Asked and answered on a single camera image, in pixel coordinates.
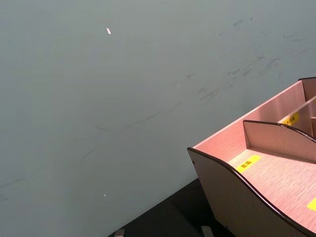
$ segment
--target wooden divider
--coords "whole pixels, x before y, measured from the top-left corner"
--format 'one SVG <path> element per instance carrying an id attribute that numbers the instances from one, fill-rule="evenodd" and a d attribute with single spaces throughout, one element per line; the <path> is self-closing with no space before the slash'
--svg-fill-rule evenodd
<path id="1" fill-rule="evenodd" d="M 249 148 L 316 162 L 316 140 L 308 134 L 280 123 L 245 120 L 243 125 Z"/>
<path id="2" fill-rule="evenodd" d="M 305 100 L 308 101 L 316 95 L 316 77 L 302 78 L 299 81 L 303 83 Z"/>
<path id="3" fill-rule="evenodd" d="M 279 123 L 290 125 L 298 128 L 308 135 L 313 135 L 311 117 L 316 112 L 316 96 L 302 104 L 300 107 L 292 111 L 290 114 L 282 118 Z"/>
<path id="4" fill-rule="evenodd" d="M 194 148 L 228 162 L 248 146 L 244 137 L 243 120 L 277 122 L 303 103 L 305 103 L 303 84 L 298 81 Z"/>

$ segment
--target wooden compartment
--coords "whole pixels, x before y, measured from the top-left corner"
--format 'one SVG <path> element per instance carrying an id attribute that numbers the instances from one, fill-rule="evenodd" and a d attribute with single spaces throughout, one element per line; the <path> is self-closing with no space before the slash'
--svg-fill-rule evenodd
<path id="1" fill-rule="evenodd" d="M 215 218 L 236 237 L 316 237 L 316 78 L 188 148 Z"/>

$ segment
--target curved side panel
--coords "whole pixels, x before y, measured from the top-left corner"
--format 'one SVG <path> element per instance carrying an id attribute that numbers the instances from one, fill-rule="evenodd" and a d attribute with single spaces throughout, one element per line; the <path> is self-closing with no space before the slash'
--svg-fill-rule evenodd
<path id="1" fill-rule="evenodd" d="M 188 152 L 215 218 L 236 237 L 316 237 L 227 163 L 194 148 Z"/>

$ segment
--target yellow label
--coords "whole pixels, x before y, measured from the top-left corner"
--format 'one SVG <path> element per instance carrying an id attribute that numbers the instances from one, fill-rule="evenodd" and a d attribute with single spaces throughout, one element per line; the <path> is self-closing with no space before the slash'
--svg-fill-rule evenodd
<path id="1" fill-rule="evenodd" d="M 242 173 L 244 172 L 246 169 L 248 169 L 250 166 L 252 166 L 254 163 L 256 163 L 261 157 L 260 156 L 257 156 L 257 155 L 254 155 L 254 156 L 251 156 L 248 160 L 246 160 L 244 163 L 242 163 L 240 166 L 238 166 L 236 168 L 236 170 L 239 172 L 239 173 Z"/>
<path id="2" fill-rule="evenodd" d="M 307 205 L 310 210 L 316 211 L 316 198 Z"/>
<path id="3" fill-rule="evenodd" d="M 286 120 L 284 120 L 282 123 L 292 126 L 293 124 L 295 124 L 298 120 L 300 120 L 300 115 L 298 114 L 298 112 L 296 112 L 295 114 L 291 115 L 290 117 L 288 117 Z"/>

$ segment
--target light wood grain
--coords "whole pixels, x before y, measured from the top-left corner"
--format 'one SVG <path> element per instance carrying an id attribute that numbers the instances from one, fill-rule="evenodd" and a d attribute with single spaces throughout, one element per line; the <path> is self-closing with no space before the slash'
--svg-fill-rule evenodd
<path id="1" fill-rule="evenodd" d="M 316 198 L 316 165 L 278 153 L 250 149 L 229 164 L 236 168 L 252 155 L 261 158 L 242 175 L 283 213 L 316 233 L 316 211 L 307 208 Z"/>
<path id="2" fill-rule="evenodd" d="M 316 143 L 293 129 L 259 122 L 244 122 L 251 147 L 299 159 L 316 161 Z"/>
<path id="3" fill-rule="evenodd" d="M 193 151 L 189 154 L 215 218 L 236 237 L 313 236 L 281 219 L 219 163 Z"/>
<path id="4" fill-rule="evenodd" d="M 247 147 L 242 121 L 263 120 L 277 122 L 305 102 L 303 85 L 298 81 L 256 109 L 237 119 L 194 148 L 229 161 Z"/>

